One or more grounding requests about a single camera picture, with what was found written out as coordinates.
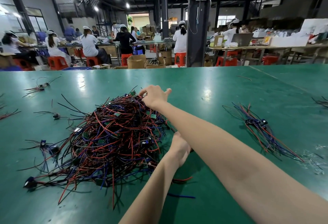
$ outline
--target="hand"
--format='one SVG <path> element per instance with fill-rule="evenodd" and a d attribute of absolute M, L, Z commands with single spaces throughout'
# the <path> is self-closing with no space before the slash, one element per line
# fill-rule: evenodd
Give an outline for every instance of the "hand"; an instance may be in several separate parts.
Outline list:
<path fill-rule="evenodd" d="M 142 101 L 147 107 L 157 111 L 157 108 L 163 102 L 167 102 L 167 97 L 171 92 L 172 90 L 170 88 L 166 89 L 164 92 L 158 85 L 149 85 L 147 88 L 140 91 L 139 96 L 143 96 L 146 93 L 146 96 L 142 99 Z"/>
<path fill-rule="evenodd" d="M 181 137 L 181 134 L 179 132 L 176 132 L 173 135 L 171 147 L 165 156 L 171 156 L 173 159 L 177 159 L 179 167 L 181 167 L 184 162 L 186 162 L 190 150 L 191 148 L 186 142 L 186 140 Z"/>

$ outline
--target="man in blue shirt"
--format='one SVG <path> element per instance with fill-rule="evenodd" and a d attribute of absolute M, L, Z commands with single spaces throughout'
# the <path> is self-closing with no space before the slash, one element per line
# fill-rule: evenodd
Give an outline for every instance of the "man in blue shirt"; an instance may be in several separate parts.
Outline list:
<path fill-rule="evenodd" d="M 75 31 L 73 26 L 68 26 L 65 29 L 64 36 L 68 42 L 71 42 L 75 39 Z"/>

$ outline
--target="green table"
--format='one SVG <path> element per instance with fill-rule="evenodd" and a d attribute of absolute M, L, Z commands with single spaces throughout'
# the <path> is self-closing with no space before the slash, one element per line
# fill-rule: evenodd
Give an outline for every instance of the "green table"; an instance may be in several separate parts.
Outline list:
<path fill-rule="evenodd" d="M 92 182 L 81 183 L 78 192 L 70 193 L 58 206 L 63 191 L 49 187 L 27 192 L 22 186 L 36 169 L 20 171 L 42 160 L 38 149 L 19 151 L 31 144 L 24 139 L 55 143 L 68 137 L 65 120 L 36 111 L 55 111 L 61 116 L 72 112 L 57 102 L 65 103 L 63 94 L 78 109 L 90 112 L 95 104 L 109 96 L 128 93 L 149 84 L 172 88 L 169 102 L 222 127 L 256 151 L 260 147 L 246 131 L 244 124 L 229 115 L 222 105 L 251 103 L 252 110 L 265 118 L 277 138 L 291 149 L 302 152 L 315 145 L 328 145 L 326 137 L 328 110 L 316 105 L 311 96 L 328 97 L 327 65 L 206 67 L 180 69 L 37 71 L 0 73 L 0 102 L 6 111 L 22 112 L 0 120 L 1 133 L 1 210 L 0 223 L 117 223 L 142 189 L 145 182 L 135 181 L 122 187 L 119 205 L 112 211 L 111 188 L 100 190 Z M 22 98 L 24 89 L 34 87 L 38 77 L 61 78 L 32 98 Z M 252 81 L 236 76 L 243 76 Z M 309 189 L 327 197 L 328 177 L 315 175 L 297 161 L 271 155 L 267 158 Z M 253 223 L 223 185 L 197 156 L 192 153 L 176 178 L 193 176 L 186 185 L 172 185 L 171 193 L 195 196 L 196 199 L 167 197 L 160 223 Z"/>

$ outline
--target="forearm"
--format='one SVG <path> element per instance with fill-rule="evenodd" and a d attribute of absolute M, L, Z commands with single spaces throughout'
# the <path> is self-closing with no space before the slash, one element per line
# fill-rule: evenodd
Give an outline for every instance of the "forearm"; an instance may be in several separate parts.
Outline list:
<path fill-rule="evenodd" d="M 129 207 L 120 224 L 158 223 L 178 161 L 167 153 Z"/>
<path fill-rule="evenodd" d="M 157 109 L 256 222 L 320 223 L 327 217 L 325 200 L 226 131 L 167 102 Z"/>

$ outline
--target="laptop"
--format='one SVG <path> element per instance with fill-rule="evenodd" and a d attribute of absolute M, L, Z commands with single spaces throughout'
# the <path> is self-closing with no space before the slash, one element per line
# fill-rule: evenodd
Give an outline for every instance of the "laptop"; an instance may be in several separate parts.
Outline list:
<path fill-rule="evenodd" d="M 238 43 L 238 47 L 249 46 L 252 37 L 253 37 L 253 33 L 235 33 L 232 37 L 231 42 Z"/>

